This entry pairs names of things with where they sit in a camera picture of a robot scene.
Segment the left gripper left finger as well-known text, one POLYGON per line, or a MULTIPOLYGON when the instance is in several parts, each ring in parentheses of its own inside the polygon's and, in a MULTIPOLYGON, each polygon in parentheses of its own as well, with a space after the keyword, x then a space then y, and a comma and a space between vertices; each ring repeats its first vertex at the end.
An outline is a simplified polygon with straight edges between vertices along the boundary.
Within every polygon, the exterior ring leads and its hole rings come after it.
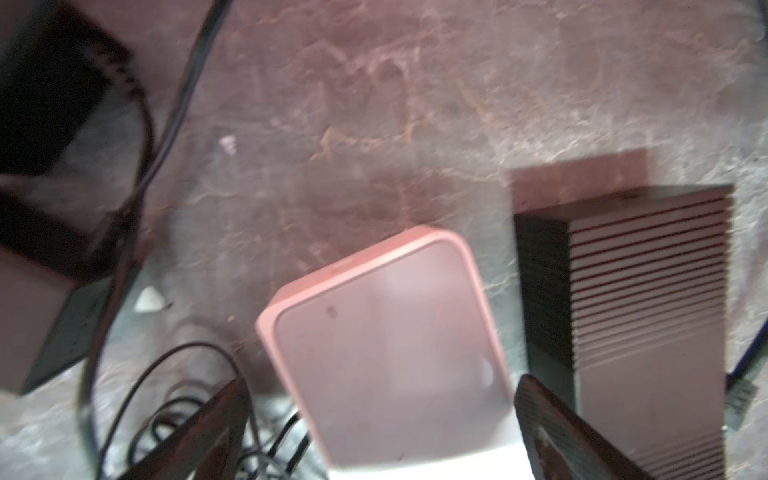
POLYGON ((233 479, 249 412, 246 383, 235 379, 122 477, 233 479))

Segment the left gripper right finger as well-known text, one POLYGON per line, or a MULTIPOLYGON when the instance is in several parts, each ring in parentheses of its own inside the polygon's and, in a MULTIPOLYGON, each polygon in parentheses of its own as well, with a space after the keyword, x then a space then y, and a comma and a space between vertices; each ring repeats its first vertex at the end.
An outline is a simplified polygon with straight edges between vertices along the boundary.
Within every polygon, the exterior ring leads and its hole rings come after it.
POLYGON ((517 384, 514 407, 536 479, 648 479, 535 377, 517 384))

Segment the black ribbed network switch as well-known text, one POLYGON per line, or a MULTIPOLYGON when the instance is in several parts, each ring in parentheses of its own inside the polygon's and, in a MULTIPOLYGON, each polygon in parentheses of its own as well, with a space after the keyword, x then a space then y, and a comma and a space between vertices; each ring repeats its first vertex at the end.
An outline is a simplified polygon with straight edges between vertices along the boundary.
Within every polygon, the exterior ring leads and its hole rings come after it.
POLYGON ((733 189, 514 217, 530 374, 657 479, 722 479, 733 189))

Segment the white network switch box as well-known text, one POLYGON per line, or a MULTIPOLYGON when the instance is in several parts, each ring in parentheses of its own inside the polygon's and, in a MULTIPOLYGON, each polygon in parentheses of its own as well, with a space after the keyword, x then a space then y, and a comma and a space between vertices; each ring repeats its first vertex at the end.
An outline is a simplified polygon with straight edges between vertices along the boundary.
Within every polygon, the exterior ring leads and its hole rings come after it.
POLYGON ((256 330, 332 479, 528 479, 473 254, 421 225, 283 286, 256 330))

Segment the black small adapter block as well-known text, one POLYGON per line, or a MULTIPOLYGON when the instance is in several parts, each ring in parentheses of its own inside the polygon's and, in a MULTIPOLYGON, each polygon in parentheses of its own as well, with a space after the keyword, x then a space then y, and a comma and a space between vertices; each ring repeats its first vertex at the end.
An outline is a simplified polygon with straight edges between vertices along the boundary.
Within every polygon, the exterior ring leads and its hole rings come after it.
POLYGON ((2 173, 49 170, 131 60, 69 1, 2 2, 2 173))

